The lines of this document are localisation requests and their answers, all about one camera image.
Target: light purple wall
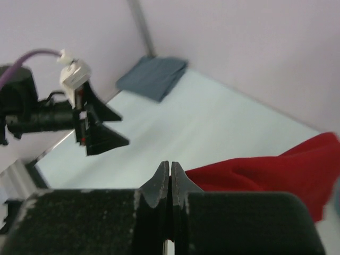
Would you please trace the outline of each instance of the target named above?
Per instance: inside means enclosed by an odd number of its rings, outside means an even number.
[[[92,68],[93,88],[102,98],[115,92],[115,81],[144,55],[142,41],[126,0],[2,0],[0,63],[14,61],[37,48],[66,48]],[[37,57],[32,69],[40,97],[59,89],[61,66],[56,59]],[[24,135],[0,148],[0,170],[16,158],[31,159],[60,140],[63,133]]]
[[[340,133],[340,1],[141,3],[158,54]]]

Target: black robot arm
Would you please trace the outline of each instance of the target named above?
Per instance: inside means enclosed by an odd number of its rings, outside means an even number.
[[[8,68],[0,67],[0,77]],[[6,126],[17,139],[25,133],[75,129],[76,141],[86,146],[87,155],[129,144],[128,139],[103,125],[122,117],[96,97],[89,81],[75,90],[75,107],[68,100],[55,101],[56,94],[64,92],[53,91],[48,98],[38,100],[32,72],[19,68],[0,90],[0,145],[8,145]]]

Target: gray towel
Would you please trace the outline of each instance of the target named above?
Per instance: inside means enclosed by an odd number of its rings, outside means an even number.
[[[119,90],[161,102],[176,86],[187,65],[187,61],[174,57],[142,57],[116,85]]]

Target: red towel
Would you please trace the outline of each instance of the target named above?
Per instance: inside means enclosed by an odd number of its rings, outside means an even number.
[[[286,191],[298,196],[315,222],[340,176],[340,142],[320,134],[277,157],[235,158],[186,172],[204,191]]]

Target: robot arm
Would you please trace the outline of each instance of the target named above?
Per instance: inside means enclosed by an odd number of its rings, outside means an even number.
[[[26,67],[19,67],[7,80],[0,91],[0,145],[8,145],[6,126],[17,139],[25,133],[75,129],[76,142],[86,146],[87,155],[128,145],[128,139],[103,124],[122,117],[92,91],[90,67],[63,51],[59,62],[66,64],[60,77],[62,91],[53,91],[46,99],[38,100],[32,72]],[[0,79],[9,68],[0,67]],[[64,94],[67,100],[56,102],[54,94]]]

